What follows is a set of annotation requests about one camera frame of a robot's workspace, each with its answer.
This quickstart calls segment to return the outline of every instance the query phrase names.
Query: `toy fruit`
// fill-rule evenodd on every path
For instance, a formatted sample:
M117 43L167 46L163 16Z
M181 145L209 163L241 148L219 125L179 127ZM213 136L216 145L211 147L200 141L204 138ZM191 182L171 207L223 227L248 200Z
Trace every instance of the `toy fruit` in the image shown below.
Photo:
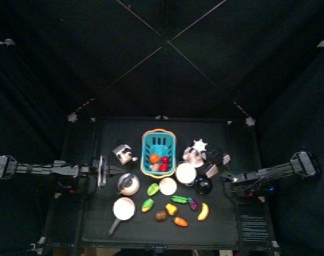
M153 171L153 172L157 172L159 169L160 169L160 164L153 164L153 166L152 166L152 171Z
M152 154L149 157L149 161L152 164L157 164L160 162L160 155L159 154Z
M207 203L203 203L203 209L201 209L201 213L199 215L199 220L205 220L209 216L209 206Z
M188 221L185 219L183 219L181 217L175 218L175 223L181 227L188 227L188 225L189 225Z
M168 212L165 210L156 213L157 221L164 221L168 218Z
M168 164L161 164L160 167L159 167L159 170L161 172L167 172L169 170L169 165Z
M169 164L169 158L168 158L168 156L163 156L163 157L161 157L161 163L163 163L163 164Z
M168 204L167 209L168 209L169 215L176 215L179 211L179 207L175 204Z
M149 198L143 205L143 212L148 212L155 206L155 200Z
M160 190L160 186L157 183L153 183L148 188L148 195L153 196Z

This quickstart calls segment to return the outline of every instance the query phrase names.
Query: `green pepper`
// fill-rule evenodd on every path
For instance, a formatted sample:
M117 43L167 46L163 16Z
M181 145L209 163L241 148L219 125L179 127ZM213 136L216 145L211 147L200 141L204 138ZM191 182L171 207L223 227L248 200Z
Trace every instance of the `green pepper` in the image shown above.
M160 190L160 186L157 183L153 183L148 188L148 195L153 196Z
M189 198L185 196L172 196L172 201L180 204L187 204L189 202Z
M143 212L148 212L152 208L153 208L153 205L155 205L155 200L152 198L149 198L145 202L144 202L144 205L143 205Z

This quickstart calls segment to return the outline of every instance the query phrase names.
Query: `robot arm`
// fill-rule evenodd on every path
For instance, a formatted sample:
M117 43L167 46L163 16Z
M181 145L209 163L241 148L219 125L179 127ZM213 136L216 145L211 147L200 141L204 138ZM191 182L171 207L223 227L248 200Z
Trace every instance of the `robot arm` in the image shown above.
M270 181L279 180L294 175L311 177L319 173L320 168L314 155L307 151L302 151L294 155L290 163L237 175L227 171L223 173L221 177L232 183L235 188L232 192L249 190L259 192L264 187L264 184Z

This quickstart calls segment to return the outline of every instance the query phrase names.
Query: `white star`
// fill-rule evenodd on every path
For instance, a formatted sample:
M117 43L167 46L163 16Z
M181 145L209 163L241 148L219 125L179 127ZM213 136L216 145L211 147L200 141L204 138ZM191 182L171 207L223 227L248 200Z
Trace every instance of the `white star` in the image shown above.
M207 151L207 145L208 143L203 142L203 139L200 139L199 141L195 140L195 146L193 148L199 150L199 152Z

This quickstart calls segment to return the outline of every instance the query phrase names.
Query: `orange toy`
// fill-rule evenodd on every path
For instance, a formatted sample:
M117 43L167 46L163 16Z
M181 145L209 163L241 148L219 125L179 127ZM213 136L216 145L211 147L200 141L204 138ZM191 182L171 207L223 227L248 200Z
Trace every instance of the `orange toy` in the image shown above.
M149 157L149 161L152 164L156 164L160 162L160 155L159 154L152 154L151 157Z

